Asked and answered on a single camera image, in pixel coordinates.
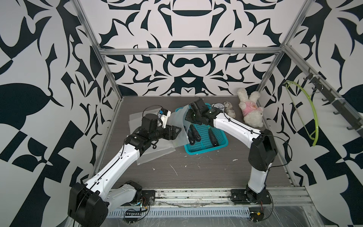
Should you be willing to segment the translucent zip-top bag top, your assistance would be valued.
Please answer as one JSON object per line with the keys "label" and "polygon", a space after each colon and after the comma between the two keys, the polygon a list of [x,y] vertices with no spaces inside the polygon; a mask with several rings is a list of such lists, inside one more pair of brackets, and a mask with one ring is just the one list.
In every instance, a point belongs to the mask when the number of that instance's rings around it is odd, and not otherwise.
{"label": "translucent zip-top bag top", "polygon": [[174,148],[182,147],[189,144],[186,129],[189,128],[191,123],[185,120],[188,110],[189,105],[181,107],[176,112],[173,112],[167,121],[168,125],[177,127],[176,132],[178,132],[178,135],[175,140],[172,140]]}

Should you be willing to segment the teal plastic basket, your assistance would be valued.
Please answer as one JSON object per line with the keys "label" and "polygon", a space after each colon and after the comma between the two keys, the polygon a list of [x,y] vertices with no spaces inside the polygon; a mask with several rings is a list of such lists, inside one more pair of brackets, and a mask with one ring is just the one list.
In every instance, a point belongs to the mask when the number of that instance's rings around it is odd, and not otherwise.
{"label": "teal plastic basket", "polygon": [[[184,145],[185,151],[189,155],[202,154],[214,150],[220,150],[221,148],[227,147],[229,142],[224,131],[216,128],[211,128],[206,125],[192,124],[196,131],[201,136],[200,141],[195,141],[193,145],[189,144],[188,133],[185,129],[182,129],[181,138],[182,141],[187,142]],[[210,131],[213,132],[215,139],[217,140],[217,146],[215,146],[210,140]]]}

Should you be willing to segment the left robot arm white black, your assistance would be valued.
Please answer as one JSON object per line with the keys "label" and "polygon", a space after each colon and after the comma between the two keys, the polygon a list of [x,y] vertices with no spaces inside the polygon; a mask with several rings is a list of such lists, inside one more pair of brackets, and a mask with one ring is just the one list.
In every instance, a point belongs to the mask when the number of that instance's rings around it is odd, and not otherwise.
{"label": "left robot arm white black", "polygon": [[70,190],[68,216],[83,227],[99,227],[109,212],[124,204],[143,203],[142,186],[127,181],[119,189],[112,187],[124,172],[149,149],[157,148],[160,139],[175,140],[181,128],[168,125],[171,112],[146,114],[138,127],[123,142],[114,158],[86,183],[75,183]]}

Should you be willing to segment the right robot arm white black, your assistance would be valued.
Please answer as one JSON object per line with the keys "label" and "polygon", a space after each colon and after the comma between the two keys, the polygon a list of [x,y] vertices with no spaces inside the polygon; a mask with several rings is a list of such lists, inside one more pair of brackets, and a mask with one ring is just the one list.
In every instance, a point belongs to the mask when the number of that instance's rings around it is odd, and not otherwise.
{"label": "right robot arm white black", "polygon": [[265,190],[268,170],[278,154],[271,131],[249,127],[231,118],[223,110],[209,107],[202,98],[189,104],[185,120],[223,130],[246,145],[250,149],[248,161],[251,165],[246,190],[254,194],[260,194]]}

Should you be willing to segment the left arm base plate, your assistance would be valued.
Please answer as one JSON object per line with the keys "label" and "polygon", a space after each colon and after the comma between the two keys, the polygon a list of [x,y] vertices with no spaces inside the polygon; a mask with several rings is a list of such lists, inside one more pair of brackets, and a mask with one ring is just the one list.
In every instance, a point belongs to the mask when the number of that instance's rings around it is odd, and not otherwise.
{"label": "left arm base plate", "polygon": [[134,204],[141,206],[148,206],[155,202],[156,191],[155,190],[138,190],[132,201]]}

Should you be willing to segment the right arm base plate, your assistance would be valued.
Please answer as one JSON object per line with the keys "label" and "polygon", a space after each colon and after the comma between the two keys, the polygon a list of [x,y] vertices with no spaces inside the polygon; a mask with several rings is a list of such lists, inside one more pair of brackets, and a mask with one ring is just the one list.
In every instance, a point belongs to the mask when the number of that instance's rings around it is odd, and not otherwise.
{"label": "right arm base plate", "polygon": [[264,188],[260,193],[254,192],[252,189],[231,189],[231,201],[235,204],[272,204],[269,191]]}

